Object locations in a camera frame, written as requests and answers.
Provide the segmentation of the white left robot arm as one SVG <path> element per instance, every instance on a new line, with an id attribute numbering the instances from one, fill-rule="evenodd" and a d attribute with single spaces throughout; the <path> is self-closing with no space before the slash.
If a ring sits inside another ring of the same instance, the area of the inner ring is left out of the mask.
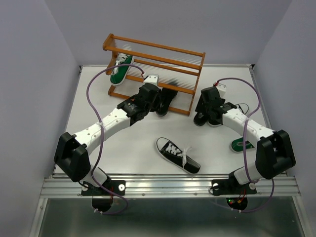
<path id="1" fill-rule="evenodd" d="M 154 112 L 160 103 L 160 92 L 157 86 L 145 83 L 137 94 L 118 104 L 101 121 L 73 135 L 63 133 L 57 144 L 54 162 L 73 182 L 85 181 L 93 185 L 98 194 L 106 194 L 110 188 L 108 176 L 90 163 L 89 155 L 117 132 Z"/>

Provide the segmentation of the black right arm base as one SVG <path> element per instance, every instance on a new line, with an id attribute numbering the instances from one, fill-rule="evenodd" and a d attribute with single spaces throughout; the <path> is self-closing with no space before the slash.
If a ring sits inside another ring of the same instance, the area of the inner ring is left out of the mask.
<path id="1" fill-rule="evenodd" d="M 213 179 L 208 191 L 214 196 L 240 195 L 244 194 L 244 192 L 247 195 L 257 194 L 256 187 L 251 188 L 250 182 L 241 185 L 232 173 L 225 179 Z"/>

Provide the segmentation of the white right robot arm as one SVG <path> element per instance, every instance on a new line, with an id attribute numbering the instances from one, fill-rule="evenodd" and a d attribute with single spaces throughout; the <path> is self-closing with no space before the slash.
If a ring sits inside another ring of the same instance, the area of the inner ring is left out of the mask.
<path id="1" fill-rule="evenodd" d="M 295 166 L 290 136 L 284 130 L 274 131 L 248 118 L 237 106 L 225 101 L 225 92 L 222 84 L 203 89 L 196 112 L 237 132 L 256 148 L 256 157 L 254 162 L 231 172 L 228 179 L 213 180 L 212 193 L 215 196 L 237 195 L 242 191 L 255 194 L 256 189 L 250 188 L 250 183 L 261 178 L 270 180 Z"/>

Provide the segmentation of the green sneaker white laces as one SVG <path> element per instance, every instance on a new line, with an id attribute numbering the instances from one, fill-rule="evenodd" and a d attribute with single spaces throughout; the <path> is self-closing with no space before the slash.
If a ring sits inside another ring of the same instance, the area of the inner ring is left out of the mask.
<path id="1" fill-rule="evenodd" d="M 130 54 L 119 53 L 117 55 L 115 66 L 122 65 L 122 64 L 129 64 L 132 65 L 134 62 L 134 56 Z M 110 82 L 113 86 L 121 85 L 125 77 L 131 67 L 130 66 L 122 66 L 116 67 L 112 70 L 110 75 Z"/>

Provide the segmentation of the all black sneaker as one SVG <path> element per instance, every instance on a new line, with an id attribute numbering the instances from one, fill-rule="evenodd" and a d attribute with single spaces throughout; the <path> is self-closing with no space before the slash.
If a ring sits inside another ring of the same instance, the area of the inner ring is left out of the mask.
<path id="1" fill-rule="evenodd" d="M 159 109 L 156 111 L 156 114 L 158 116 L 162 117 L 168 113 L 169 106 L 172 100 L 176 97 L 177 93 L 178 92 L 176 90 L 168 88 L 163 88 L 161 90 L 161 103 Z"/>
<path id="2" fill-rule="evenodd" d="M 196 126 L 203 126 L 208 121 L 208 114 L 205 109 L 204 100 L 200 97 L 195 108 L 196 115 L 194 117 L 194 124 Z"/>

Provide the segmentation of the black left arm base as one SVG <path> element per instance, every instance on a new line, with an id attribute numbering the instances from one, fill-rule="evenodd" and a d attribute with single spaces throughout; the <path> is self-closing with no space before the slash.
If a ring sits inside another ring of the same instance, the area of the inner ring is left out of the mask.
<path id="1" fill-rule="evenodd" d="M 82 196 L 110 196 L 111 194 L 102 189 L 100 186 L 94 186 L 86 181 L 79 181 L 81 185 L 81 195 Z M 109 191 L 116 193 L 120 196 L 125 195 L 126 181 L 125 180 L 113 180 L 108 177 L 108 179 L 102 184 L 102 186 Z"/>

